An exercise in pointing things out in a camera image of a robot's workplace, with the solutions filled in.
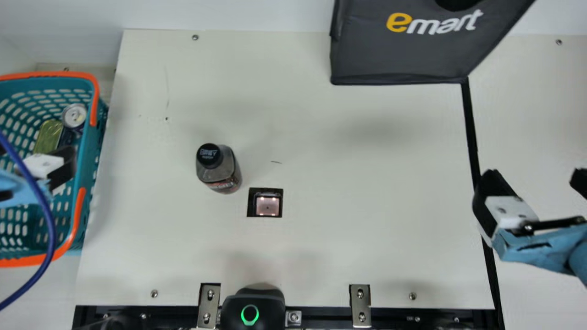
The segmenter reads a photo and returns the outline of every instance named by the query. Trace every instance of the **robotic arm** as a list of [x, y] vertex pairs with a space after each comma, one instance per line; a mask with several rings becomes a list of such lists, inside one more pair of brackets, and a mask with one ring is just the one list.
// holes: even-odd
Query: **robotic arm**
[[[587, 169], [575, 170], [571, 187], [587, 198]], [[502, 261], [523, 262], [577, 276], [587, 285], [587, 222], [583, 216], [539, 221], [496, 170], [475, 189], [473, 213], [485, 242]], [[554, 230], [536, 234], [541, 230]]]

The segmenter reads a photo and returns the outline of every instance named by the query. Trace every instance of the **white wall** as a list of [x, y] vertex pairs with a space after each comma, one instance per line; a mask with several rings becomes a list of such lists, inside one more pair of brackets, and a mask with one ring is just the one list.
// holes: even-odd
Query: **white wall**
[[[332, 4], [333, 0], [2, 0], [0, 34], [37, 62], [114, 64], [125, 28], [327, 31]], [[585, 0], [537, 0], [512, 33], [587, 35], [585, 13]]]
[[33, 70], [33, 60], [0, 36], [0, 75]]

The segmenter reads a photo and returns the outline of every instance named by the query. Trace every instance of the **bottle label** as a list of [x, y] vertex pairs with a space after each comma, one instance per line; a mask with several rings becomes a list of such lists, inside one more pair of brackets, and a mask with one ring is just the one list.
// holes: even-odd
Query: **bottle label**
[[219, 193], [232, 193], [236, 189], [238, 189], [238, 178], [236, 176], [232, 176], [226, 180], [214, 182], [214, 183], [207, 183], [206, 185], [213, 190], [216, 190]]

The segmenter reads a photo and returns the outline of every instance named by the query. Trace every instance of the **emart logo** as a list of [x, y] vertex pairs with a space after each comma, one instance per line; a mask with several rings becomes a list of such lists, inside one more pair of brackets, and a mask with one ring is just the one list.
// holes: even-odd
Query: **emart logo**
[[396, 12], [389, 15], [387, 19], [387, 28], [392, 32], [409, 33], [416, 31], [419, 35], [423, 35], [428, 30], [429, 35], [449, 33], [452, 31], [460, 31], [463, 27], [466, 30], [472, 31], [475, 29], [475, 22], [477, 18], [483, 16], [483, 12], [477, 9], [472, 14], [465, 15], [461, 18], [449, 18], [440, 22], [436, 19], [412, 19], [408, 14]]

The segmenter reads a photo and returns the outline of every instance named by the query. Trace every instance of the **blue cable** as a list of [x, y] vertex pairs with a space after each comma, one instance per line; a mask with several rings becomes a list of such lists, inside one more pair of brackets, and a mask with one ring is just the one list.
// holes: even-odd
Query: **blue cable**
[[51, 213], [51, 208], [49, 207], [49, 204], [47, 203], [45, 196], [41, 192], [41, 188], [39, 188], [39, 185], [37, 184], [35, 178], [33, 178], [29, 169], [26, 168], [22, 159], [18, 156], [16, 151], [10, 145], [10, 142], [8, 142], [8, 140], [6, 139], [4, 134], [2, 134], [1, 132], [0, 132], [0, 144], [2, 145], [2, 147], [4, 147], [4, 150], [6, 150], [6, 152], [10, 155], [10, 158], [12, 158], [12, 161], [14, 161], [14, 163], [18, 166], [18, 169], [21, 171], [22, 176], [24, 176], [26, 182], [29, 184], [33, 193], [35, 194], [35, 197], [39, 201], [39, 204], [41, 205], [41, 209], [43, 210], [43, 214], [45, 215], [45, 218], [47, 219], [47, 232], [49, 234], [49, 241], [47, 244], [47, 253], [45, 255], [45, 259], [43, 260], [43, 263], [41, 264], [41, 266], [39, 267], [37, 272], [26, 283], [24, 283], [23, 286], [21, 286], [18, 290], [16, 290], [8, 298], [6, 298], [2, 302], [0, 302], [0, 311], [2, 311], [8, 305], [15, 302], [18, 298], [20, 298], [26, 291], [28, 291], [30, 288], [32, 288], [32, 286], [35, 285], [35, 283], [37, 281], [39, 281], [41, 276], [43, 276], [43, 274], [45, 273], [45, 271], [49, 267], [49, 264], [51, 263], [51, 260], [53, 259], [53, 254], [55, 253], [55, 221], [53, 219], [53, 214]]

